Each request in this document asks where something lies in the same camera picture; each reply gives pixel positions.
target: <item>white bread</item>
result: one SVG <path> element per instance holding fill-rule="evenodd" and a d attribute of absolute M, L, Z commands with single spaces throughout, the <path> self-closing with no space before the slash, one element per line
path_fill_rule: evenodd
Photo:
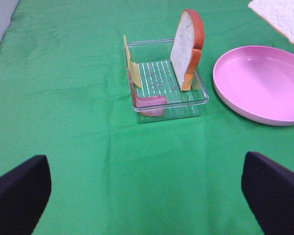
<path fill-rule="evenodd" d="M 199 14 L 185 9 L 179 22 L 170 60 L 181 91 L 191 89 L 204 44 L 204 25 Z"/>
<path fill-rule="evenodd" d="M 253 0 L 248 7 L 294 44 L 294 0 Z"/>

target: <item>toy bread slice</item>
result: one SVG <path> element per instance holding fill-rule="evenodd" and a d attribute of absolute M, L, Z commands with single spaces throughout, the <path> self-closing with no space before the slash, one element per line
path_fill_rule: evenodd
<path fill-rule="evenodd" d="M 294 0 L 253 0 L 248 7 L 294 44 Z"/>
<path fill-rule="evenodd" d="M 170 60 L 181 91 L 191 89 L 204 44 L 204 24 L 199 14 L 185 9 L 178 25 Z"/>

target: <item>held bread slice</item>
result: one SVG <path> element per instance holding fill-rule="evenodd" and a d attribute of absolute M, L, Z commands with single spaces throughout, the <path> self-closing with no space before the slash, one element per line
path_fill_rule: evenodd
<path fill-rule="evenodd" d="M 294 0 L 253 0 L 248 6 L 294 44 Z"/>
<path fill-rule="evenodd" d="M 181 91 L 191 89 L 194 72 L 200 61 L 204 37 L 204 24 L 199 14 L 195 10 L 185 9 L 170 55 Z"/>

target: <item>green tablecloth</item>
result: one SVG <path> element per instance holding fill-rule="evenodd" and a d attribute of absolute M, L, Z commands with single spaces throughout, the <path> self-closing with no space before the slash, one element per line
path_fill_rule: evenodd
<path fill-rule="evenodd" d="M 48 156 L 52 193 L 36 235 L 262 234 L 240 188 L 247 151 L 294 171 L 294 126 L 255 123 L 213 87 L 225 52 L 294 46 L 247 0 L 21 0 L 0 46 L 0 175 Z M 123 35 L 172 38 L 184 8 L 206 40 L 201 116 L 136 122 Z"/>

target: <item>bread crust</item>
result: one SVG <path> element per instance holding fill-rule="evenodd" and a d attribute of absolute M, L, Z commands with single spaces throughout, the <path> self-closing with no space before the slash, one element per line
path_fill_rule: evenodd
<path fill-rule="evenodd" d="M 184 82 L 181 88 L 182 91 L 189 91 L 192 86 L 195 70 L 200 62 L 201 51 L 204 45 L 205 32 L 204 32 L 203 21 L 200 15 L 198 14 L 198 12 L 192 9 L 185 9 L 182 15 L 185 13 L 191 16 L 191 19 L 194 24 L 194 30 L 195 30 L 194 32 L 195 40 L 194 40 L 194 46 L 192 49 L 192 56 L 190 59 L 190 63 L 186 69 L 186 72 L 184 75 Z"/>

